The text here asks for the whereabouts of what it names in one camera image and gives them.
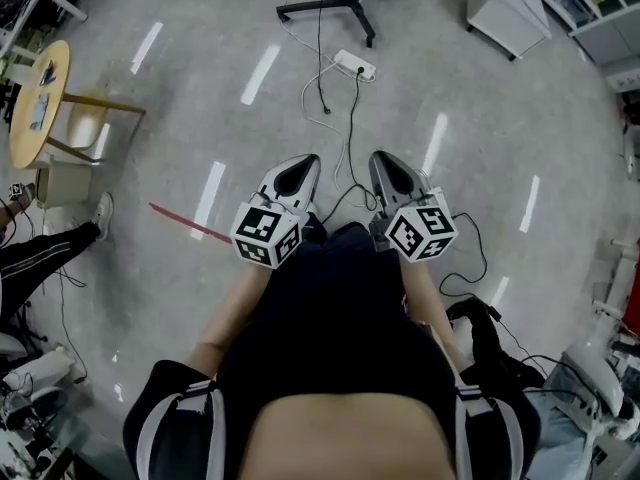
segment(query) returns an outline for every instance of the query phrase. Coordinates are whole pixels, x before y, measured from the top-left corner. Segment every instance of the extension cord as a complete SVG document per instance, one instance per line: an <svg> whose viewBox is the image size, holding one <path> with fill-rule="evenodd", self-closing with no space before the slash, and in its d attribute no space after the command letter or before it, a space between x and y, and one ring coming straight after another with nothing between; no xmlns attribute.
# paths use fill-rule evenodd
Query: extension cord
<svg viewBox="0 0 640 480"><path fill-rule="evenodd" d="M375 79L376 67L360 57L356 57L353 53L349 53L347 50L340 50L336 53L333 61L353 76L358 73L359 68L364 69L364 72L360 75L361 80L372 81Z"/></svg>

